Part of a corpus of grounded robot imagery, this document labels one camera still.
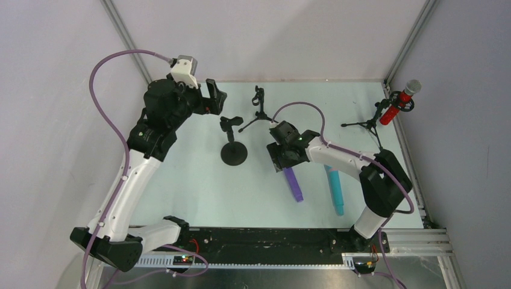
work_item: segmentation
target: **round black base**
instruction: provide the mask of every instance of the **round black base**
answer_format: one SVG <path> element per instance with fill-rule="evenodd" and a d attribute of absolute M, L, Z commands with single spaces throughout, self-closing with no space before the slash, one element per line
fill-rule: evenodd
<path fill-rule="evenodd" d="M 246 160 L 246 146 L 238 141 L 227 143 L 220 152 L 222 161 L 229 166 L 238 166 Z"/>

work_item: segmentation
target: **black stand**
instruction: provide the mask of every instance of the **black stand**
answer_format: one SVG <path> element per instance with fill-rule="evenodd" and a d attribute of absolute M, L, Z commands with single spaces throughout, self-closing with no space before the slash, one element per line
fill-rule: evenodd
<path fill-rule="evenodd" d="M 227 132 L 227 140 L 229 143 L 225 144 L 220 151 L 220 157 L 224 163 L 229 166 L 238 166 L 246 160 L 248 152 L 246 146 L 239 141 L 234 141 L 233 125 L 241 125 L 243 119 L 239 116 L 228 119 L 226 117 L 220 117 L 220 127 L 223 132 Z"/>
<path fill-rule="evenodd" d="M 271 118 L 268 117 L 268 115 L 265 113 L 265 89 L 259 88 L 259 86 L 255 86 L 255 96 L 252 98 L 252 104 L 253 106 L 259 105 L 259 111 L 255 112 L 255 119 L 253 119 L 251 122 L 249 122 L 247 125 L 242 127 L 238 130 L 238 132 L 242 132 L 245 128 L 247 128 L 252 123 L 256 122 L 257 120 L 269 120 L 271 121 Z"/>
<path fill-rule="evenodd" d="M 381 146 L 380 137 L 378 136 L 378 131 L 376 130 L 376 121 L 381 116 L 381 112 L 390 106 L 390 99 L 383 99 L 381 102 L 375 103 L 374 106 L 376 107 L 376 112 L 371 119 L 365 122 L 343 123 L 341 126 L 345 128 L 346 126 L 360 125 L 361 127 L 367 129 L 378 140 L 378 146 L 381 151 L 383 147 Z"/>

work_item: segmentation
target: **white wall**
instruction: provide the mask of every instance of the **white wall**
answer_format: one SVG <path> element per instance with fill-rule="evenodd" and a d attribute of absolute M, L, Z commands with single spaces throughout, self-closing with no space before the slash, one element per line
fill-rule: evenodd
<path fill-rule="evenodd" d="M 199 79 L 280 81 L 383 79 L 425 0 L 114 2 L 137 45 L 193 55 Z"/>
<path fill-rule="evenodd" d="M 469 288 L 509 288 L 511 2 L 442 1 L 392 84 L 423 84 L 402 114 L 427 208 Z"/>
<path fill-rule="evenodd" d="M 0 287 L 54 288 L 80 253 L 72 228 L 93 216 L 122 158 L 88 82 L 123 46 L 99 1 L 3 1 L 0 36 Z M 95 87 L 127 135 L 145 88 L 130 58 L 106 64 Z"/>

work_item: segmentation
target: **microphone head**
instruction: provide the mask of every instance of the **microphone head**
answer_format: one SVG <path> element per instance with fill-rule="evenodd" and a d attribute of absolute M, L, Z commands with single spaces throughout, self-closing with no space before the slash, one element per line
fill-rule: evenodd
<path fill-rule="evenodd" d="M 404 88 L 404 92 L 407 95 L 414 95 L 417 92 L 420 92 L 422 88 L 422 84 L 417 79 L 412 79 L 406 83 L 406 87 Z"/>

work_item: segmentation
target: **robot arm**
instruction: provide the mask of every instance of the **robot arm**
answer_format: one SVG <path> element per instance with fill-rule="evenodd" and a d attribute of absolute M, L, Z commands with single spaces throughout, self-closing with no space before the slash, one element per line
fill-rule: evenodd
<path fill-rule="evenodd" d="M 377 166 L 346 152 L 329 148 L 321 142 L 317 132 L 307 130 L 300 134 L 293 125 L 284 121 L 271 128 L 270 134 L 276 142 L 267 145 L 267 149 L 276 171 L 304 161 L 312 161 L 340 170 L 361 183 L 366 207 L 350 229 L 351 241 L 359 249 L 372 240 L 378 228 L 404 199 L 399 188 L 390 177 L 382 176 L 383 172 Z M 379 153 L 362 154 L 382 164 L 399 180 L 406 192 L 410 192 L 412 182 L 392 152 L 382 150 Z"/>
<path fill-rule="evenodd" d="M 100 226 L 90 254 L 123 272 L 130 270 L 141 254 L 177 241 L 181 227 L 185 226 L 182 220 L 166 217 L 155 225 L 128 229 L 131 215 L 147 183 L 175 143 L 176 130 L 193 113 L 219 115 L 227 98 L 212 79 L 206 80 L 210 97 L 202 96 L 194 77 L 196 60 L 193 57 L 180 55 L 171 66 L 167 78 L 150 83 L 144 94 L 145 108 L 127 141 L 130 149 L 127 175 L 122 176 L 124 167 L 121 166 L 96 216 L 87 227 L 74 228 L 70 236 L 85 250 L 92 232 Z M 99 223 L 121 177 L 125 178 L 125 182 L 104 222 Z"/>

